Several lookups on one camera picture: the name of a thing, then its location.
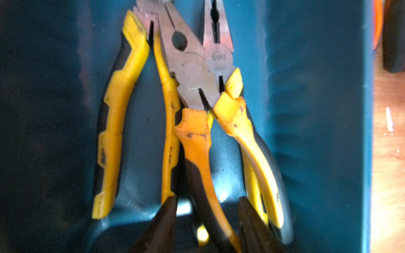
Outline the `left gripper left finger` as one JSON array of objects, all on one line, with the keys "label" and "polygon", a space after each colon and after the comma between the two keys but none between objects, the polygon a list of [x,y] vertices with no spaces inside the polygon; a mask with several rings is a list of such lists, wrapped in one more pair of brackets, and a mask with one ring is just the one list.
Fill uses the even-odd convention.
[{"label": "left gripper left finger", "polygon": [[129,253],[173,253],[178,197],[168,197]]}]

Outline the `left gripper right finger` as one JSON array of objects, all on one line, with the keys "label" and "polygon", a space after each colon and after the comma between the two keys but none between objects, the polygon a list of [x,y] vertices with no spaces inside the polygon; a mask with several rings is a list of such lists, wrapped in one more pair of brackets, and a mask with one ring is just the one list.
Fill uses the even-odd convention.
[{"label": "left gripper right finger", "polygon": [[243,253],[287,253],[263,223],[247,197],[238,200],[239,238]]}]

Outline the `yellow combination pliers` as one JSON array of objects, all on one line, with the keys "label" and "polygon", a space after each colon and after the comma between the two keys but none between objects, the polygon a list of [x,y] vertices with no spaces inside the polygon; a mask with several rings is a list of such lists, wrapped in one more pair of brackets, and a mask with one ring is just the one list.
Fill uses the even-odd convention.
[{"label": "yellow combination pliers", "polygon": [[121,46],[101,98],[92,218],[107,217],[116,202],[147,191],[173,196],[179,171],[181,120],[176,83],[161,47],[158,10],[165,1],[138,1],[128,10]]}]

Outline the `yellow-orange large pliers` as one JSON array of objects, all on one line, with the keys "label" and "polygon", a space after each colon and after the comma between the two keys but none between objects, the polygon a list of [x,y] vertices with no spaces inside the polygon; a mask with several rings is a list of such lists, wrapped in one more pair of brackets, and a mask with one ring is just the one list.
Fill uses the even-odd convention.
[{"label": "yellow-orange large pliers", "polygon": [[202,39],[192,32],[171,1],[138,1],[137,6],[143,14],[157,18],[165,63],[169,75],[178,82],[177,93],[185,107],[175,134],[184,148],[194,202],[210,239],[230,253],[242,249],[214,191],[209,166],[209,111],[246,152],[275,237],[289,245],[294,232],[280,169],[256,132],[244,98],[233,98],[219,88],[220,81],[226,86],[242,81],[233,62],[234,47],[224,3],[205,2]]}]

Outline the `blue plastic storage box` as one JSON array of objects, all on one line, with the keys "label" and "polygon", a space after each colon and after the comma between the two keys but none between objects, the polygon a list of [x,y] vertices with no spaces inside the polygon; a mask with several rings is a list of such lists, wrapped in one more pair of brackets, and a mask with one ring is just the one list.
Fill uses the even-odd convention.
[{"label": "blue plastic storage box", "polygon": [[[160,193],[93,220],[101,98],[135,1],[1,2],[1,252],[125,253]],[[369,250],[370,1],[225,1],[244,98],[290,200],[291,253]]]}]

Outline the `orange combination pliers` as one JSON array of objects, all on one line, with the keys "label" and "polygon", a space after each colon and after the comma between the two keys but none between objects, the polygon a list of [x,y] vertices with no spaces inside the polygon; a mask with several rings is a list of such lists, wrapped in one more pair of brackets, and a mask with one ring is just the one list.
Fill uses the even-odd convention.
[{"label": "orange combination pliers", "polygon": [[383,27],[383,1],[382,0],[373,0],[373,13],[374,13],[374,36],[373,36],[373,49],[376,50]]}]

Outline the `yellow needle-nose pliers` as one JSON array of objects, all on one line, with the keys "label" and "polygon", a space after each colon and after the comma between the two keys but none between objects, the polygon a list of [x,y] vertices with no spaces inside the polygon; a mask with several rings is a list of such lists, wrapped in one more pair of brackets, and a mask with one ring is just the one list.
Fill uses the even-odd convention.
[{"label": "yellow needle-nose pliers", "polygon": [[290,205],[280,169],[257,133],[243,98],[240,70],[234,66],[234,45],[223,1],[204,2],[203,47],[221,94],[213,105],[223,130],[240,145],[247,198],[280,244],[292,242]]}]

